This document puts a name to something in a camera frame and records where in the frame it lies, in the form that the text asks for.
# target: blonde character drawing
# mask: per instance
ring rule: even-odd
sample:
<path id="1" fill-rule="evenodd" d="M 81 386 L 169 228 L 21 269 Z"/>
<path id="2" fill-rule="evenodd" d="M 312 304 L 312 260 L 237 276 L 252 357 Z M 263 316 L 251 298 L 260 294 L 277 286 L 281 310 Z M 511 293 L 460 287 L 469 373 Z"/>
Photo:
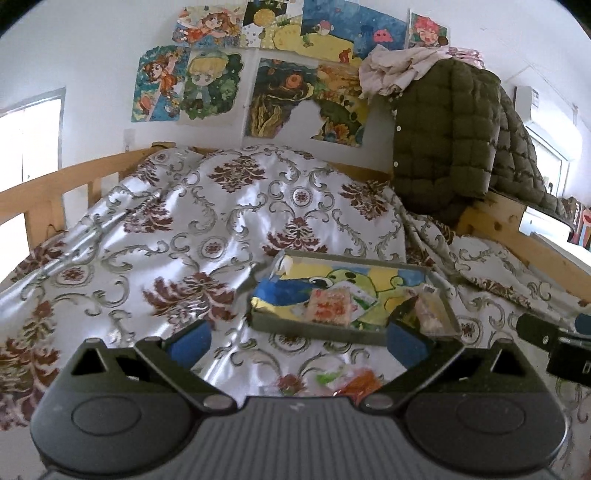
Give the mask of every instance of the blonde character drawing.
<path id="1" fill-rule="evenodd" d="M 210 85 L 226 72 L 228 57 L 222 52 L 202 53 L 189 64 L 189 76 L 195 85 L 185 95 L 188 100 L 195 100 L 198 109 L 211 104 Z"/>

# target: quilted jacket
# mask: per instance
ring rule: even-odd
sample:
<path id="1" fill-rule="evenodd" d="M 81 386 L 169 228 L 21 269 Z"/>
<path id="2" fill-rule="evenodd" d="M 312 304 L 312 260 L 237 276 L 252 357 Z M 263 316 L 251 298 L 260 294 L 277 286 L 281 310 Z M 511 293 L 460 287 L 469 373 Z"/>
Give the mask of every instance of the quilted jacket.
<path id="1" fill-rule="evenodd" d="M 496 75 L 440 60 L 390 102 L 392 182 L 410 211 L 454 225 L 492 189 L 564 221 L 564 207 L 545 192 L 531 138 Z"/>

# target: floral patterned bedspread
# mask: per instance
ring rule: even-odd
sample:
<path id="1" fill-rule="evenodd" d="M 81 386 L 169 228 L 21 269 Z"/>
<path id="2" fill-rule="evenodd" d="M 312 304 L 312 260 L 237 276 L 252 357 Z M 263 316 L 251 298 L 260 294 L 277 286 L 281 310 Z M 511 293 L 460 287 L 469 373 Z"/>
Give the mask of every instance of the floral patterned bedspread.
<path id="1" fill-rule="evenodd" d="M 586 307 L 502 246 L 412 215 L 386 185 L 353 181 L 308 153 L 271 145 L 208 157 L 164 150 L 1 284 L 0 478 L 43 471 L 28 424 L 87 337 L 127 346 L 205 318 L 213 347 L 194 370 L 238 401 L 288 375 L 291 390 L 300 390 L 310 371 L 335 363 L 372 368 L 384 381 L 401 374 L 383 348 L 247 327 L 248 293 L 283 248 L 432 268 L 470 346 L 515 338 L 527 309 L 569 327 Z M 591 478 L 591 391 L 550 378 L 547 355 L 518 343 L 569 419 L 555 471 Z"/>

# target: colorful painting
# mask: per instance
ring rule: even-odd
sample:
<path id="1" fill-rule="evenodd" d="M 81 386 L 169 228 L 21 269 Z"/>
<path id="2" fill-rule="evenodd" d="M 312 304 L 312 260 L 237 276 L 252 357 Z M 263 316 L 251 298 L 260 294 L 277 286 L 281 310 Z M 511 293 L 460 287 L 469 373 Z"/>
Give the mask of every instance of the colorful painting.
<path id="1" fill-rule="evenodd" d="M 242 6 L 185 7 L 178 16 L 173 41 L 183 47 L 225 48 L 240 45 Z"/>
<path id="2" fill-rule="evenodd" d="M 284 18 L 288 4 L 283 1 L 253 0 L 246 5 L 244 23 L 240 39 L 243 48 L 260 48 L 261 41 L 267 35 L 266 29 Z"/>
<path id="3" fill-rule="evenodd" d="M 274 272 L 271 278 L 263 279 L 257 285 L 251 299 L 254 310 L 274 313 L 282 319 L 308 322 L 306 314 L 312 295 L 346 292 L 350 303 L 347 327 L 358 330 L 384 327 L 389 314 L 413 294 L 413 287 L 427 281 L 425 273 L 419 270 L 365 266 L 346 261 L 286 255 L 282 265 L 290 266 L 285 271 Z"/>
<path id="4" fill-rule="evenodd" d="M 429 17 L 410 12 L 408 23 L 408 48 L 442 47 L 449 45 L 447 27 L 435 23 Z"/>
<path id="5" fill-rule="evenodd" d="M 139 60 L 132 122 L 178 120 L 189 48 L 156 47 Z"/>
<path id="6" fill-rule="evenodd" d="M 267 27 L 261 36 L 261 48 L 276 49 L 275 34 L 279 29 L 293 25 L 293 30 L 296 39 L 301 44 L 300 30 L 301 30 L 301 15 L 304 9 L 304 0 L 290 0 L 287 2 L 287 9 L 285 15 L 277 17 L 275 23 Z"/>
<path id="7" fill-rule="evenodd" d="M 246 123 L 246 135 L 274 138 L 292 110 L 314 94 L 316 69 L 261 59 Z"/>
<path id="8" fill-rule="evenodd" d="M 377 44 L 389 50 L 402 50 L 406 31 L 404 21 L 358 3 L 306 0 L 300 29 L 302 48 L 295 51 L 323 60 L 350 63 L 353 59 L 367 57 Z"/>
<path id="9" fill-rule="evenodd" d="M 348 65 L 321 64 L 314 101 L 324 120 L 315 140 L 360 147 L 368 117 L 367 100 L 360 100 L 359 72 Z"/>
<path id="10" fill-rule="evenodd" d="M 238 53 L 194 51 L 189 58 L 181 109 L 191 120 L 229 112 L 238 93 L 243 68 Z"/>

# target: black device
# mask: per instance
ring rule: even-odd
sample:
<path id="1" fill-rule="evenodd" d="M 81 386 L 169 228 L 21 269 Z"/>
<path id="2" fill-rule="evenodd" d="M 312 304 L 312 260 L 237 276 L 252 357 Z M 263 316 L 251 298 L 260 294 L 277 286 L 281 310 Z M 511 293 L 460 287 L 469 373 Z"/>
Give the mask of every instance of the black device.
<path id="1" fill-rule="evenodd" d="M 588 316 L 581 314 L 577 320 L 582 317 L 588 328 Z M 591 387 L 591 335 L 569 332 L 529 313 L 519 317 L 515 329 L 519 338 L 548 352 L 550 375 Z"/>
<path id="2" fill-rule="evenodd" d="M 205 322 L 133 348 L 86 340 L 31 421 L 43 478 L 556 478 L 566 419 L 512 342 L 465 349 L 392 322 L 388 350 L 413 366 L 359 407 L 249 397 L 242 408 L 188 370 L 209 344 Z"/>

